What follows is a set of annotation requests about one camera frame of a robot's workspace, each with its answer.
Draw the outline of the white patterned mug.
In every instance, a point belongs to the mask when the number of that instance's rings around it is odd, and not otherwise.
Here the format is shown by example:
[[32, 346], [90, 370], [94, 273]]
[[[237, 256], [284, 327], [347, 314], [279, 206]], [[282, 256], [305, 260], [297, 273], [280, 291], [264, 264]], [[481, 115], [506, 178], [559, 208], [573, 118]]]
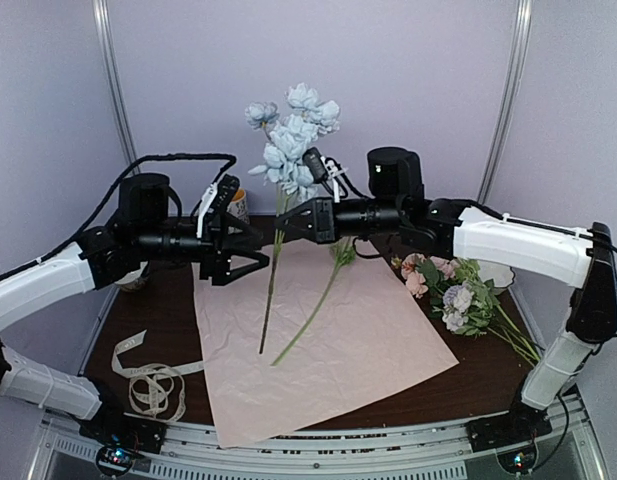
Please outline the white patterned mug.
[[247, 196], [246, 191], [243, 188], [239, 188], [234, 194], [227, 211], [238, 220], [244, 223], [249, 222]]

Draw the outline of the white fake flower stem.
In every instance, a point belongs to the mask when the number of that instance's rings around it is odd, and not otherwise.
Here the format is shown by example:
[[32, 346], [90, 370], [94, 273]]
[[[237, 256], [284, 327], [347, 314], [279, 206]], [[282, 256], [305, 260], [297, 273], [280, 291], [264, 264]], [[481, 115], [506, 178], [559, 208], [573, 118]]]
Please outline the white fake flower stem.
[[337, 241], [335, 244], [333, 244], [329, 248], [329, 251], [333, 258], [333, 268], [328, 277], [326, 286], [324, 287], [310, 315], [307, 317], [307, 319], [305, 320], [303, 325], [300, 327], [300, 329], [297, 331], [297, 333], [292, 337], [292, 339], [284, 347], [284, 349], [272, 361], [272, 363], [270, 364], [271, 367], [278, 366], [284, 360], [287, 354], [291, 351], [291, 349], [297, 344], [299, 339], [305, 334], [305, 332], [311, 326], [315, 318], [318, 316], [331, 289], [333, 288], [335, 281], [337, 280], [337, 277], [340, 271], [344, 269], [345, 267], [351, 265], [355, 261], [355, 258], [356, 258], [356, 252], [355, 252], [355, 248], [353, 245], [353, 238], [350, 236], [345, 237], [343, 240]]

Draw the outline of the blue fake hydrangea stem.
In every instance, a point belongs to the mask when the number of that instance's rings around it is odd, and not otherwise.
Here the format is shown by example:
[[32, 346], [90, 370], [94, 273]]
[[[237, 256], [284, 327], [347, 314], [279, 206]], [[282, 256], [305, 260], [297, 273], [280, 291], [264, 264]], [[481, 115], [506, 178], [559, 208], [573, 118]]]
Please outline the blue fake hydrangea stem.
[[276, 216], [316, 196], [317, 181], [303, 155], [340, 127], [339, 104], [321, 99], [318, 91], [304, 82], [288, 88], [285, 102], [290, 113], [284, 117], [274, 102], [252, 102], [245, 108], [248, 125], [266, 138], [263, 161], [248, 174], [261, 176], [275, 187]]

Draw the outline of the pink wrapping paper sheet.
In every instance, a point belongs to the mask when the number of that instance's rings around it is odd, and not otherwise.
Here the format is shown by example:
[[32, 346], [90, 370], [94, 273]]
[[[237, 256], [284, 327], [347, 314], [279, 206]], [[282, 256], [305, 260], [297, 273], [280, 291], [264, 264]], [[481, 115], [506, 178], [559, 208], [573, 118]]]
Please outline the pink wrapping paper sheet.
[[277, 269], [227, 286], [195, 280], [193, 299], [213, 423], [223, 448], [245, 447], [397, 394], [457, 358], [382, 259], [342, 269], [284, 360], [333, 268], [329, 249], [283, 248]]

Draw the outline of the purple fake flower bunch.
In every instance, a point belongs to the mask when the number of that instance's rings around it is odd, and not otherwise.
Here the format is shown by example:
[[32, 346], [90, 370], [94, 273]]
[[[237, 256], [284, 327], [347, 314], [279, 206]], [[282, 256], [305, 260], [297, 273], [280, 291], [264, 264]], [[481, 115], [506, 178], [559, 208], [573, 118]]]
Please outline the purple fake flower bunch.
[[522, 332], [499, 300], [508, 288], [494, 289], [491, 284], [484, 284], [478, 276], [478, 260], [453, 260], [459, 262], [456, 284], [440, 297], [430, 295], [433, 316], [457, 336], [477, 338], [491, 334], [529, 365], [536, 365], [542, 348]]

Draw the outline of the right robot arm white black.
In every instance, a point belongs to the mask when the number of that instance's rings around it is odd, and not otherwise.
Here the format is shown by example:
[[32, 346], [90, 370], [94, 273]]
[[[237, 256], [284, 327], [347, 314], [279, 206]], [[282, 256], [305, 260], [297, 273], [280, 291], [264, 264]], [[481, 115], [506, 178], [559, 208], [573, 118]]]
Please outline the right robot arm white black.
[[317, 244], [389, 234], [404, 246], [397, 273], [412, 296], [432, 299], [445, 331], [495, 335], [530, 364], [500, 423], [507, 440], [523, 440], [617, 334], [609, 228], [518, 219], [473, 200], [429, 200], [419, 156], [401, 147], [374, 149], [367, 163], [367, 193], [312, 198], [276, 227]]

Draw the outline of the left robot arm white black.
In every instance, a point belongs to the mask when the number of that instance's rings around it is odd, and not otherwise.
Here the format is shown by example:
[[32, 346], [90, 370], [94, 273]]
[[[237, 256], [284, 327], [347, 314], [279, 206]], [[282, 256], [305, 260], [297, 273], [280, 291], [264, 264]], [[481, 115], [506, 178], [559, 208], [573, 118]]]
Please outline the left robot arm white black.
[[[204, 192], [196, 217], [170, 217], [180, 207], [164, 174], [144, 173], [114, 186], [118, 206], [102, 226], [87, 228], [57, 252], [0, 279], [0, 335], [24, 319], [74, 297], [131, 283], [152, 262], [196, 265], [214, 286], [263, 269], [261, 236], [228, 211], [240, 181], [224, 174]], [[7, 346], [0, 337], [0, 396], [60, 411], [102, 443], [132, 433], [123, 406], [100, 381], [58, 371]]]

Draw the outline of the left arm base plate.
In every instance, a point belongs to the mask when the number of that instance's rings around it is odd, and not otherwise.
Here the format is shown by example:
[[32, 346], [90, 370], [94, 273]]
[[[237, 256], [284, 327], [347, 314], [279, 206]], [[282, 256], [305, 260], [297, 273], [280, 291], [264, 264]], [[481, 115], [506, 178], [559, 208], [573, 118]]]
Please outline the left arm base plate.
[[118, 422], [78, 419], [79, 434], [107, 447], [121, 447], [135, 453], [159, 454], [167, 425], [162, 422], [123, 415]]

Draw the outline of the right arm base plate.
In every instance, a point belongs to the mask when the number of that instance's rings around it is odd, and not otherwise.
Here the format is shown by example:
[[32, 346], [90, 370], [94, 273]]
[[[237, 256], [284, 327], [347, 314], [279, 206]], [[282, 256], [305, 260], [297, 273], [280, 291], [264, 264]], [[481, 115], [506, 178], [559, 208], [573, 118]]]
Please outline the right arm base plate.
[[552, 432], [545, 413], [513, 412], [469, 421], [466, 431], [472, 451], [482, 452], [518, 443], [530, 443]]

